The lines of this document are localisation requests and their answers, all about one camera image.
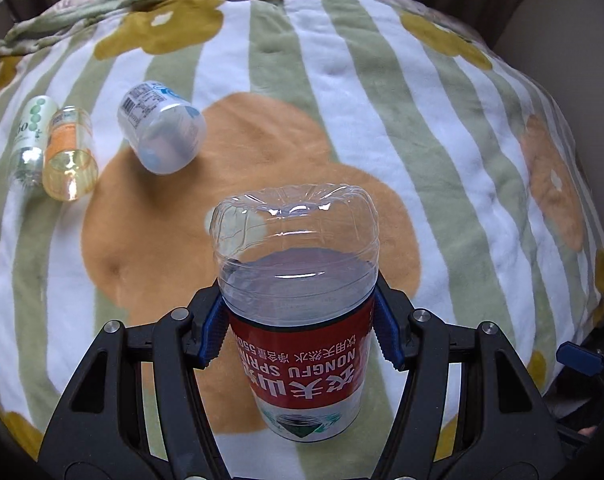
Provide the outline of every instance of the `plastic bottle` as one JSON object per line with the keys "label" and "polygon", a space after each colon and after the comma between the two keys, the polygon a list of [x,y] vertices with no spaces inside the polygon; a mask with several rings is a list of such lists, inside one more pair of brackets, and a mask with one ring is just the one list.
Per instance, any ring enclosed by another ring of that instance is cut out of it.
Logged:
{"label": "plastic bottle", "polygon": [[42,183],[51,198],[64,202],[91,192],[98,180],[93,129],[82,108],[66,106],[51,119]]}
{"label": "plastic bottle", "polygon": [[118,122],[142,165],[156,174],[184,168],[207,134],[197,108],[157,81],[145,81],[124,95]]}
{"label": "plastic bottle", "polygon": [[32,188],[42,184],[48,124],[57,111],[56,102],[45,95],[34,97],[24,106],[9,159],[10,185]]}
{"label": "plastic bottle", "polygon": [[377,279],[377,212],[355,186],[264,189],[222,201],[219,285],[266,424],[299,442],[359,412]]}

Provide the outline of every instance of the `mountain graphic on label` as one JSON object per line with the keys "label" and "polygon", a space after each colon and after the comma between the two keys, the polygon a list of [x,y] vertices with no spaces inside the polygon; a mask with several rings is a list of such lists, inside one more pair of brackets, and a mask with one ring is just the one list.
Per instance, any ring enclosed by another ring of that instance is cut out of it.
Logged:
{"label": "mountain graphic on label", "polygon": [[289,433],[304,438],[322,427],[322,420],[309,415],[278,415],[275,420]]}

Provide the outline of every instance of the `barcode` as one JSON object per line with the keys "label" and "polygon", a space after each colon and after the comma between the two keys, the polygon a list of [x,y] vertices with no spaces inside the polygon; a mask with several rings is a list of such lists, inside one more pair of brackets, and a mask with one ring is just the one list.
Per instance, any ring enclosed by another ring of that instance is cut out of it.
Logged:
{"label": "barcode", "polygon": [[126,100],[126,101],[124,101],[124,104],[122,105],[122,109],[123,109],[123,110],[124,110],[124,112],[125,112],[125,113],[128,115],[128,114],[130,114],[130,113],[131,113],[131,110],[133,109],[133,107],[134,107],[135,105],[136,105],[136,104],[135,104],[133,101],[131,101],[131,99],[130,99],[130,98],[128,98],[128,97],[127,97],[127,100]]}
{"label": "barcode", "polygon": [[140,97],[140,95],[145,94],[150,89],[151,87],[149,85],[147,85],[146,83],[142,83],[141,85],[138,85],[133,88],[129,93],[131,94],[131,97],[133,97],[133,99],[137,99],[138,97]]}

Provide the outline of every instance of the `bottle with green dots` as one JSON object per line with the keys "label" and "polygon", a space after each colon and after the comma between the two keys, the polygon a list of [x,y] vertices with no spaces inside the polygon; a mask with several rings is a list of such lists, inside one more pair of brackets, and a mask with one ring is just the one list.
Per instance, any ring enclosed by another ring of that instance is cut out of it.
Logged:
{"label": "bottle with green dots", "polygon": [[45,95],[34,97],[26,103],[13,139],[9,161],[10,184],[16,183],[25,188],[42,184],[48,123],[57,111],[56,102]]}

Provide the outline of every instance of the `blanket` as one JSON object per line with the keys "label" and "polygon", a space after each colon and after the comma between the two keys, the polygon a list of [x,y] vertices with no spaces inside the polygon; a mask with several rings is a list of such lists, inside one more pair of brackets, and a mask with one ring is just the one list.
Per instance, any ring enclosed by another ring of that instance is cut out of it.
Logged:
{"label": "blanket", "polygon": [[[184,170],[148,173],[118,104],[158,80],[201,110]],[[24,104],[90,114],[100,178],[72,203],[6,179]],[[604,313],[604,234],[562,112],[463,24],[408,0],[97,0],[16,25],[0,41],[0,416],[37,457],[73,371],[110,319],[154,322],[217,269],[219,200],[262,187],[348,183],[379,212],[390,286],[447,323],[497,322],[545,391],[558,345]],[[146,424],[163,456],[152,366]],[[234,476],[362,478],[405,374],[373,343],[354,424],[312,444],[264,425],[233,338],[197,373]],[[437,456],[451,451],[451,365]]]}

